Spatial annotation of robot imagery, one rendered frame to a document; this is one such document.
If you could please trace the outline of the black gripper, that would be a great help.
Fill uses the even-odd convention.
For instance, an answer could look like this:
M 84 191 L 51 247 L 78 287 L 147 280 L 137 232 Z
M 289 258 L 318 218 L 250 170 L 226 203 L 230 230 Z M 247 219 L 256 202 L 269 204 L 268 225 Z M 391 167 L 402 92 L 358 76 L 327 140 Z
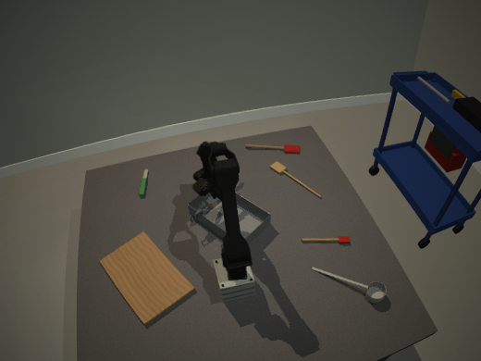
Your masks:
M 201 175 L 202 175 L 202 174 L 203 174 L 203 176 L 204 176 L 206 179 L 210 180 L 211 183 L 213 184 L 213 189 L 212 189 L 212 190 L 209 189 L 209 190 L 210 190 L 210 194 L 212 195 L 212 197 L 213 197 L 214 199 L 218 198 L 219 200 L 221 200 L 220 189 L 219 189 L 219 188 L 217 187 L 217 185 L 214 183 L 214 180 L 213 180 L 213 178 L 211 178 L 211 175 L 206 175 L 206 174 L 204 173 L 203 168 L 197 170 L 197 171 L 194 173 L 193 177 L 194 177 L 194 179 L 197 181 L 197 180 L 199 180 L 199 179 L 201 178 Z

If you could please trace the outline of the red spatula with wooden handle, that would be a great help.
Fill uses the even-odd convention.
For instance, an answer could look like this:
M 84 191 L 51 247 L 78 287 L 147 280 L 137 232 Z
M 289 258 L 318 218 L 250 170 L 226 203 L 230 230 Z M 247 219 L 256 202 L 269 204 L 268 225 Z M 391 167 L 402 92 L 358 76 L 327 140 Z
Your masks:
M 275 148 L 275 149 L 284 149 L 284 152 L 288 152 L 288 153 L 293 153 L 293 154 L 299 154 L 300 153 L 300 146 L 299 145 L 284 145 L 284 147 L 282 147 L 282 146 L 246 144 L 246 147 Z

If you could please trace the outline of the wooden board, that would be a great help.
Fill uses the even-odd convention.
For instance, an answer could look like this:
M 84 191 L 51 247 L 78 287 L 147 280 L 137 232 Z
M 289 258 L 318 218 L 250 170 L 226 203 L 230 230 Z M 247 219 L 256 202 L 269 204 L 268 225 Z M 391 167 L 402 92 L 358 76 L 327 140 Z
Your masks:
M 144 326 L 195 290 L 145 232 L 99 262 Z

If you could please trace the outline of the grey ladle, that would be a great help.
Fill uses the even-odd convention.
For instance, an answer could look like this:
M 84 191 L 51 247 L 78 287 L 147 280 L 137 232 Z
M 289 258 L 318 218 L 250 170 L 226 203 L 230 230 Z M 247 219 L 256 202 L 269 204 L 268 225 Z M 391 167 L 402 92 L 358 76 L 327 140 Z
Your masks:
M 337 279 L 340 279 L 340 280 L 346 280 L 347 282 L 350 282 L 352 284 L 356 284 L 356 285 L 360 285 L 362 287 L 365 287 L 367 289 L 366 291 L 366 298 L 369 302 L 371 303 L 380 303 L 384 300 L 385 298 L 385 295 L 386 295 L 386 292 L 387 292 L 387 289 L 386 289 L 386 286 L 384 286 L 384 284 L 382 284 L 382 282 L 377 282 L 377 281 L 374 281 L 374 282 L 371 282 L 368 286 L 367 285 L 363 285 L 359 282 L 355 282 L 353 280 L 348 280 L 348 279 L 344 279 L 343 277 L 339 277 L 337 275 L 333 275 L 329 272 L 325 272 L 324 270 L 322 269 L 318 269 L 318 268 L 314 268 L 312 267 L 312 270 L 315 270 L 315 271 L 319 271 L 323 274 L 327 274 L 328 276 L 333 276 L 334 278 L 337 278 Z

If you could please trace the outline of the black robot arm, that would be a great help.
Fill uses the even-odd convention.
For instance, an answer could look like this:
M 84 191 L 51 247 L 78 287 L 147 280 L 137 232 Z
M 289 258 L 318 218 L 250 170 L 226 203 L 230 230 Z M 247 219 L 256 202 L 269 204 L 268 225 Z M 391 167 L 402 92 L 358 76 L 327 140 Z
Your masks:
M 228 271 L 228 280 L 247 280 L 247 268 L 253 265 L 249 244 L 241 235 L 235 188 L 239 181 L 240 166 L 234 153 L 225 143 L 204 142 L 199 146 L 197 155 L 203 163 L 203 172 L 211 175 L 220 189 L 226 235 L 222 239 L 223 267 Z M 227 159 L 217 161 L 217 156 Z M 204 175 L 192 186 L 200 196 L 206 196 L 213 184 Z M 209 190 L 210 189 L 210 190 Z M 246 278 L 245 278 L 246 277 Z

